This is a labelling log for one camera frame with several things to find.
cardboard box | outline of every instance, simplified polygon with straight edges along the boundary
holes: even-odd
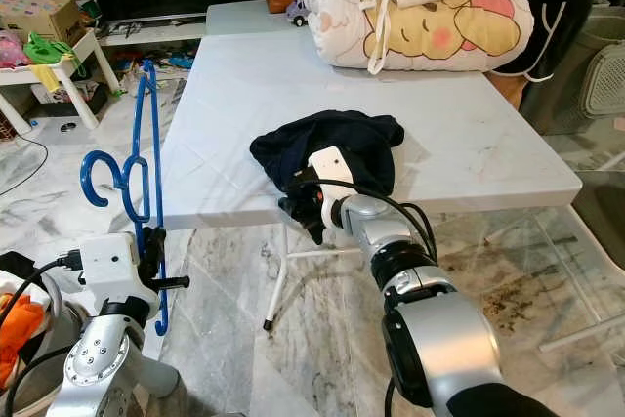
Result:
[[[5,13],[0,16],[0,25],[14,31],[24,43],[28,41],[28,33],[34,31],[44,39],[62,41],[73,46],[85,34],[78,6],[74,0],[52,1],[59,4],[53,13]]]
[[[78,89],[78,92],[80,92],[80,95],[82,95],[85,102],[88,102],[93,98],[94,93],[96,93],[96,89],[98,88],[98,82],[93,80],[79,80],[74,82],[74,85]],[[71,98],[67,94],[63,85],[61,85],[56,92],[49,92],[48,89],[41,83],[33,83],[30,85],[30,90],[37,101],[41,104],[71,102]]]

white table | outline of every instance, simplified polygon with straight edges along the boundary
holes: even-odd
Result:
[[[581,189],[480,73],[372,77],[323,63],[307,28],[226,34],[202,39],[165,141],[166,228],[280,222],[281,194],[249,145],[323,109],[394,116],[405,140],[393,150],[393,198],[429,213],[565,206]],[[303,256],[289,253],[286,239],[285,228],[268,329],[288,260]]]
[[[98,40],[94,34],[93,29],[88,29],[85,35],[74,45],[72,48],[76,54],[76,58],[82,63],[92,53],[96,55],[98,65],[103,72],[108,88],[111,92],[119,90],[119,82],[117,77],[113,73]],[[67,90],[67,94],[71,98],[71,102],[76,107],[76,111],[80,115],[81,119],[85,123],[85,126],[89,129],[95,129],[98,126],[98,119],[91,112],[91,109],[85,103],[82,95],[73,84],[71,74],[76,70],[76,64],[72,60],[64,59],[58,63],[50,65],[52,69],[61,81],[64,88]],[[34,73],[30,71],[28,67],[16,67],[16,68],[0,68],[0,86],[2,85],[16,85],[21,83],[38,83],[39,79]],[[15,111],[11,104],[0,93],[0,111],[9,119],[11,125],[20,134],[24,134],[30,131],[30,125]]]

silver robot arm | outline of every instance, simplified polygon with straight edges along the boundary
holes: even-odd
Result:
[[[138,383],[156,396],[169,395],[178,371],[141,352],[146,321],[156,315],[159,299],[139,277],[134,236],[94,238],[73,255],[80,257],[81,283],[94,293],[100,314],[67,356],[61,391],[47,416],[123,417]],[[168,279],[168,285],[188,286],[188,278]]]
[[[353,180],[336,147],[313,153],[309,163],[321,180]],[[403,397],[437,417],[556,417],[505,385],[490,323],[428,256],[405,217],[351,188],[320,186],[323,224],[357,240],[382,293],[387,355]]]

wire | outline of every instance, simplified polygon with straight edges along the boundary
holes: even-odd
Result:
[[[45,266],[37,269],[33,275],[31,275],[29,278],[27,278],[24,282],[21,283],[20,288],[16,291],[16,293],[13,294],[13,298],[9,301],[9,303],[7,303],[7,306],[3,309],[2,313],[0,314],[0,329],[2,329],[2,324],[4,324],[4,321],[9,315],[11,308],[18,301],[18,298],[24,292],[24,290],[28,288],[28,285],[30,285],[33,281],[35,281],[43,272],[51,268],[56,268],[62,265],[63,265],[63,260],[61,258],[56,259],[52,263],[48,263]]]
[[[305,186],[319,186],[319,185],[342,186],[343,188],[351,188],[351,189],[358,191],[361,194],[368,195],[370,197],[382,200],[386,202],[387,204],[389,204],[390,206],[392,206],[393,208],[395,208],[401,215],[403,215],[406,219],[408,219],[408,221],[412,224],[412,226],[419,232],[419,236],[421,236],[421,239],[426,245],[426,250],[428,251],[428,255],[430,256],[430,258],[432,258],[435,264],[438,265],[438,258],[436,256],[436,251],[431,246],[431,240],[429,239],[428,233],[423,229],[423,227],[421,227],[419,222],[417,222],[417,220],[412,216],[412,214],[408,212],[404,207],[401,206],[401,204],[395,202],[390,197],[387,197],[386,195],[381,194],[380,192],[376,192],[375,190],[363,188],[362,186],[355,185],[353,183],[347,183],[345,181],[339,181],[339,180],[327,180],[327,179],[308,180],[308,181],[297,183],[293,185],[293,187],[303,188]]]
[[[432,225],[430,224],[430,220],[428,220],[428,216],[426,215],[426,213],[417,204],[413,204],[410,202],[404,202],[403,204],[401,204],[401,207],[410,208],[414,210],[417,214],[419,214],[419,217],[421,217],[421,221],[423,222],[423,226],[426,228],[428,238],[432,243],[432,250],[434,251],[435,258],[438,259],[437,240],[434,237],[434,231],[432,230]]]
[[[28,373],[30,373],[34,368],[39,366],[44,361],[47,361],[55,356],[68,354],[71,351],[73,346],[63,347],[62,349],[58,349],[57,351],[48,352],[47,354],[43,354],[37,358],[35,358],[32,362],[28,364],[28,366],[18,375],[16,381],[11,385],[11,388],[7,392],[7,401],[4,404],[4,415],[10,417],[13,415],[13,403],[16,398],[16,393],[18,392],[18,386],[23,381]]]
[[[393,413],[393,391],[395,390],[395,381],[393,377],[389,380],[387,394],[384,396],[384,417],[391,417]]]
[[[23,180],[21,180],[19,183],[11,186],[10,188],[8,188],[7,190],[4,190],[2,192],[0,192],[0,196],[3,196],[4,194],[12,191],[13,189],[17,188],[18,186],[23,185],[26,181],[28,181],[30,178],[32,178],[33,176],[35,176],[35,173],[37,173],[41,167],[44,165],[44,163],[48,160],[48,148],[46,146],[44,146],[43,144],[40,144],[39,142],[35,142],[32,141],[31,139],[27,139],[26,137],[22,137],[20,134],[17,134],[17,137],[19,137],[20,139],[22,139],[23,141],[27,141],[30,142],[31,144],[35,144],[37,146],[41,146],[44,151],[46,152],[46,154],[43,157],[43,161],[41,163],[39,163],[39,166],[37,166],[37,168],[34,169],[34,171],[32,173],[30,173],[27,177],[25,177]]]

small toy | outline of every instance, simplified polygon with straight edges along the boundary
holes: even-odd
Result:
[[[286,19],[296,26],[304,26],[308,23],[309,13],[309,9],[304,5],[304,0],[293,0],[286,8]]]

